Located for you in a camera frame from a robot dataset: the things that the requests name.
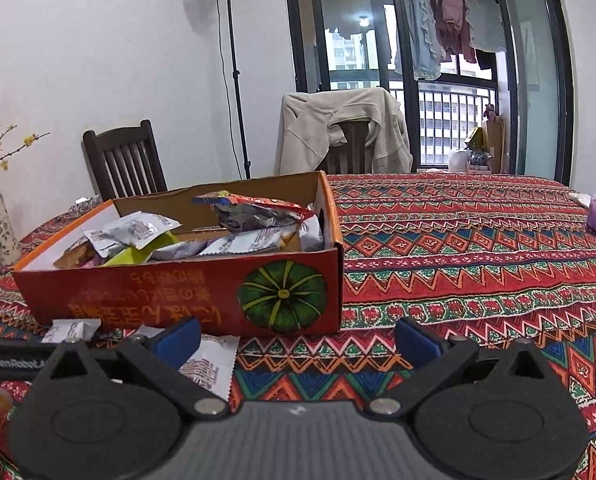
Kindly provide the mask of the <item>large red chip bag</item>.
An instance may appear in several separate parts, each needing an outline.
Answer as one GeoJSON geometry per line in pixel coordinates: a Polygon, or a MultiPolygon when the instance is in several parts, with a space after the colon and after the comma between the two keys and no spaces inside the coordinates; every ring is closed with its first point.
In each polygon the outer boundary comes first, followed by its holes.
{"type": "Polygon", "coordinates": [[[325,246],[318,215],[295,203],[228,191],[196,196],[193,203],[209,206],[228,230],[228,235],[208,243],[200,256],[318,252],[325,246]]]}

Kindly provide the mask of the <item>white cracker snack packet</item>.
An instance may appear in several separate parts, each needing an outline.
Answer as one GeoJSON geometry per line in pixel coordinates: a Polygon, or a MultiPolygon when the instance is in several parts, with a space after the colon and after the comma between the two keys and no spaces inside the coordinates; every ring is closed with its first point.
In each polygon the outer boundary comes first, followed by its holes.
{"type": "Polygon", "coordinates": [[[146,211],[127,214],[104,227],[103,233],[119,243],[143,249],[158,236],[182,226],[178,220],[146,211]]]}

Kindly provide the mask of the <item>small white packet on table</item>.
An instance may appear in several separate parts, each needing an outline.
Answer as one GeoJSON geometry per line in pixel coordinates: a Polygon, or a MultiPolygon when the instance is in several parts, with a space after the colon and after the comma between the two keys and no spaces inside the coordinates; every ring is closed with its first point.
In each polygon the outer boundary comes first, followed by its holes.
{"type": "Polygon", "coordinates": [[[102,325],[99,318],[58,318],[42,338],[44,344],[90,341],[102,325]]]}

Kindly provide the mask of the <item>green snack packet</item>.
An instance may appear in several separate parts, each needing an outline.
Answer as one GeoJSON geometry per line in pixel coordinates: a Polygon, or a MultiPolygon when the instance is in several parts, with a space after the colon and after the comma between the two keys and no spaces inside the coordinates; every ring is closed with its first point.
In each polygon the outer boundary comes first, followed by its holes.
{"type": "Polygon", "coordinates": [[[134,264],[146,263],[150,255],[157,249],[165,248],[170,245],[179,243],[179,239],[171,234],[165,232],[156,237],[152,242],[147,244],[142,249],[129,246],[123,249],[119,254],[113,256],[111,259],[103,263],[103,266],[133,266],[134,264]]]}

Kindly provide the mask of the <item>patterned red tablecloth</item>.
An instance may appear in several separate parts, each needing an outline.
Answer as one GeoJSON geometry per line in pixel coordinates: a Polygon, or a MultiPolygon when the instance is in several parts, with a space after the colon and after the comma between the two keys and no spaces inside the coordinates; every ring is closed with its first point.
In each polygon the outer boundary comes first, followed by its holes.
{"type": "Polygon", "coordinates": [[[590,442],[576,475],[596,479],[596,234],[567,188],[533,177],[333,176],[344,238],[339,333],[247,338],[230,390],[256,401],[362,404],[402,384],[394,324],[488,348],[525,337],[582,411],[590,442]]]}

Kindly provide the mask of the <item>silver foil wrapper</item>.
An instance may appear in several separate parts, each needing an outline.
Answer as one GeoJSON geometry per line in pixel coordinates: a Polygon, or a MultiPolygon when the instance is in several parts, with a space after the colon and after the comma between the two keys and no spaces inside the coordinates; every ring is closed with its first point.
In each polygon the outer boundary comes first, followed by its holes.
{"type": "Polygon", "coordinates": [[[77,198],[74,201],[74,204],[76,206],[80,206],[80,205],[84,205],[84,204],[89,203],[90,200],[91,200],[91,197],[82,196],[82,197],[77,198]]]}

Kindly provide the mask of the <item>red pumpkin cardboard box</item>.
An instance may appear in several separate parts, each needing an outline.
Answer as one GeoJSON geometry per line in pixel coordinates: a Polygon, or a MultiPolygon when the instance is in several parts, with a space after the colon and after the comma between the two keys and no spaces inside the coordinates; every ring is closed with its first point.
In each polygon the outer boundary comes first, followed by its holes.
{"type": "Polygon", "coordinates": [[[99,318],[106,328],[167,327],[194,316],[211,335],[265,337],[338,332],[344,248],[333,191],[322,171],[106,200],[65,226],[13,268],[24,300],[40,324],[54,318],[99,318]],[[324,236],[318,252],[291,240],[280,252],[202,256],[126,266],[59,269],[55,261],[87,229],[135,211],[180,222],[178,240],[224,235],[216,214],[197,195],[228,191],[313,206],[324,236]]]}

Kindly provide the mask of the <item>dark wooden chair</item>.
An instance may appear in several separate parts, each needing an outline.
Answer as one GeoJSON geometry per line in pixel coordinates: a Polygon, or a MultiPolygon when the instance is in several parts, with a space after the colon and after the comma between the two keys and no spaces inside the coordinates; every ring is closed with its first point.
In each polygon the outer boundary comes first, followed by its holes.
{"type": "Polygon", "coordinates": [[[102,200],[168,190],[148,119],[138,126],[85,131],[82,143],[102,200]]]}

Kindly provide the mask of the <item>chair under jacket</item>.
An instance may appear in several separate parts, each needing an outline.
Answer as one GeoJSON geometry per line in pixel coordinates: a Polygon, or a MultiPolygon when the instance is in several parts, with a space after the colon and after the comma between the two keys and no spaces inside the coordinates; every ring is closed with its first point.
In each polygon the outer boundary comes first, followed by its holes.
{"type": "Polygon", "coordinates": [[[330,148],[318,169],[326,174],[370,174],[373,145],[367,144],[368,122],[342,122],[339,127],[345,143],[330,148]]]}

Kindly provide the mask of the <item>beige jacket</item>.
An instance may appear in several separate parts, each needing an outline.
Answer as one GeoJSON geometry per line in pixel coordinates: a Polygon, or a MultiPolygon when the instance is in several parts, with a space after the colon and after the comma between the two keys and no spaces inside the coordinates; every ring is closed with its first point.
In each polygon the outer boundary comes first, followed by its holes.
{"type": "Polygon", "coordinates": [[[273,173],[316,170],[333,148],[348,143],[345,125],[368,127],[364,148],[372,174],[408,174],[413,168],[400,103],[383,88],[295,92],[282,97],[273,173]]]}

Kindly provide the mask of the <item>hanging light blue garment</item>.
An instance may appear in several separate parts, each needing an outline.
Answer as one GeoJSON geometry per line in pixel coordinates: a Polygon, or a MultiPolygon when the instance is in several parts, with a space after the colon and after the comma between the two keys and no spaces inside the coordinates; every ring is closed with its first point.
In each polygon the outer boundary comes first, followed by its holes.
{"type": "Polygon", "coordinates": [[[402,0],[408,23],[415,80],[433,81],[441,75],[446,52],[438,41],[436,20],[430,0],[402,0]]]}

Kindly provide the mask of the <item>hanging pink garment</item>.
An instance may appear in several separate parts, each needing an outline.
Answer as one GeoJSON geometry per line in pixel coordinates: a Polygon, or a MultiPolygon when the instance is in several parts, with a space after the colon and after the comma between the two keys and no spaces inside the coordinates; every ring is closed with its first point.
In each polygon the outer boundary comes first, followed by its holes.
{"type": "Polygon", "coordinates": [[[476,50],[470,39],[470,25],[466,20],[468,6],[465,0],[429,0],[436,23],[436,36],[444,51],[444,60],[452,55],[475,64],[476,50]]]}

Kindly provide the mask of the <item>black light stand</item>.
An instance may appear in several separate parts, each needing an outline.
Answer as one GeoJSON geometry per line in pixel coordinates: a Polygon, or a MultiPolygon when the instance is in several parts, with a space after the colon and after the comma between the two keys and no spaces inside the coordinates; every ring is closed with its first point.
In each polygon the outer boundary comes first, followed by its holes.
{"type": "MultiPolygon", "coordinates": [[[[233,15],[233,0],[225,0],[226,10],[226,26],[228,26],[228,47],[230,48],[230,58],[232,67],[232,81],[233,81],[233,94],[235,99],[235,109],[237,117],[238,133],[240,134],[240,150],[242,151],[242,166],[243,172],[238,174],[249,180],[251,178],[251,161],[248,153],[245,122],[243,115],[243,104],[242,95],[240,94],[240,70],[238,69],[237,54],[236,54],[236,42],[234,35],[234,15],[233,15]]],[[[226,100],[228,101],[228,118],[233,119],[232,108],[231,108],[231,95],[226,90],[226,100]]]]}

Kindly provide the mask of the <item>sliding glass door frame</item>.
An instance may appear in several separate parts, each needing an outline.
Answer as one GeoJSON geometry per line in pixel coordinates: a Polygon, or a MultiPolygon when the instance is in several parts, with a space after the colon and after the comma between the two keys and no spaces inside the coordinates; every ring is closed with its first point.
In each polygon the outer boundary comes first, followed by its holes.
{"type": "Polygon", "coordinates": [[[490,120],[489,165],[567,183],[574,134],[571,54],[560,0],[465,0],[475,64],[441,61],[415,80],[402,0],[287,0],[296,87],[380,87],[400,103],[413,165],[440,169],[490,120]]]}

